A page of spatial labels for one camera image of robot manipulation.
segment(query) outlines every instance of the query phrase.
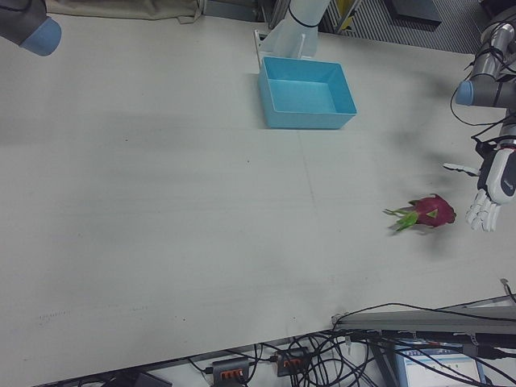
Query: table surface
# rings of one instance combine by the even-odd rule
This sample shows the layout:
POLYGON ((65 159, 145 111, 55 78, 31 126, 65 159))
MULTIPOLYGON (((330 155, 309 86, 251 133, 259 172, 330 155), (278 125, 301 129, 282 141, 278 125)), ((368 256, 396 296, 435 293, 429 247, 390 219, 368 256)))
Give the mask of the table surface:
POLYGON ((491 298, 500 277, 516 281, 516 210, 496 233, 471 231, 476 181, 441 167, 481 162, 448 107, 470 56, 321 35, 316 59, 342 64, 358 115, 339 131, 271 130, 257 25, 55 19, 50 57, 0 41, 3 385, 317 331, 382 302, 491 298), (431 193, 457 222, 395 235, 383 209, 431 193))

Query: robotic hand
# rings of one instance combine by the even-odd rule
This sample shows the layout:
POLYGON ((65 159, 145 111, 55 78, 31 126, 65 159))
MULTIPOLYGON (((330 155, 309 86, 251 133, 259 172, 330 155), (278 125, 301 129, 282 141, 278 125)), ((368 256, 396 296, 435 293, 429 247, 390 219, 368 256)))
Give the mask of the robotic hand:
POLYGON ((473 230, 495 231, 501 206, 511 202, 516 190, 516 83, 507 71, 516 53, 516 6, 500 13, 482 34, 482 46, 471 76, 460 83, 456 102, 466 106, 505 107, 500 136, 481 142, 476 151, 484 159, 480 170, 445 164, 444 168, 478 176, 477 194, 466 221, 473 230))
POLYGON ((495 231, 501 205, 511 202, 516 192, 516 148, 498 148, 485 158, 480 170, 463 165, 444 164, 444 168, 478 176, 473 204, 466 222, 473 230, 495 231))

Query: white robotic hand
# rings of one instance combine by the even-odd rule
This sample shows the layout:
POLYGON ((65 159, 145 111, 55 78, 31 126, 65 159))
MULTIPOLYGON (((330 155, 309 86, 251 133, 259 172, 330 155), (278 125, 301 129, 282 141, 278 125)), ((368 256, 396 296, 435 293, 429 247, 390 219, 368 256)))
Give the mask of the white robotic hand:
POLYGON ((473 230, 478 230, 482 226, 484 231, 495 231, 499 213, 500 205, 492 202, 488 194, 479 189, 473 204, 466 212, 466 222, 473 230))
POLYGON ((501 205, 511 202, 516 190, 516 149, 498 148, 484 158, 480 170, 463 165, 444 164, 444 168, 478 176, 478 192, 466 213, 473 230, 495 231, 501 205))

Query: robot finger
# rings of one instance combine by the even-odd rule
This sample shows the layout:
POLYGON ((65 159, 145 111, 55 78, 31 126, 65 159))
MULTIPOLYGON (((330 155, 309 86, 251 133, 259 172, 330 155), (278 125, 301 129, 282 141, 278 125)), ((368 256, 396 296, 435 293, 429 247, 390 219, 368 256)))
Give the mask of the robot finger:
POLYGON ((496 208, 494 209, 493 225, 491 226, 492 231, 495 231, 497 229, 497 220, 498 220, 498 215, 500 214, 500 208, 501 208, 501 206, 499 204, 497 204, 496 208))
POLYGON ((472 225, 473 220, 477 217, 486 198, 486 192, 483 189, 479 189, 476 193, 475 200, 473 200, 473 204, 469 207, 469 211, 466 213, 466 222, 468 222, 468 224, 472 225))
POLYGON ((472 221, 471 221, 471 228, 473 230, 478 230, 482 224, 482 219, 480 216, 476 216, 472 221))
POLYGON ((489 206, 487 218, 482 223, 482 229, 484 231, 489 232, 489 231, 493 230, 493 216, 495 214, 496 208, 497 208, 497 204, 496 203, 491 203, 491 205, 489 206))

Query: metal frame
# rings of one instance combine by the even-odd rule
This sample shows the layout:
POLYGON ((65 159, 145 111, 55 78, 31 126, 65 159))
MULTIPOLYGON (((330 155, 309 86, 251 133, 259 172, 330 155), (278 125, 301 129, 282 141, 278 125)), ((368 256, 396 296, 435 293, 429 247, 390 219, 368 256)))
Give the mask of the metal frame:
MULTIPOLYGON (((456 312, 474 314, 488 318, 516 319, 516 307, 491 306, 484 308, 446 309, 456 312)), ((455 314, 436 313, 425 310, 402 312, 360 313, 345 317, 336 315, 332 322, 339 330, 374 330, 405 332, 455 332, 456 334, 475 335, 479 333, 516 335, 516 323, 494 321, 483 318, 470 318, 455 314)))

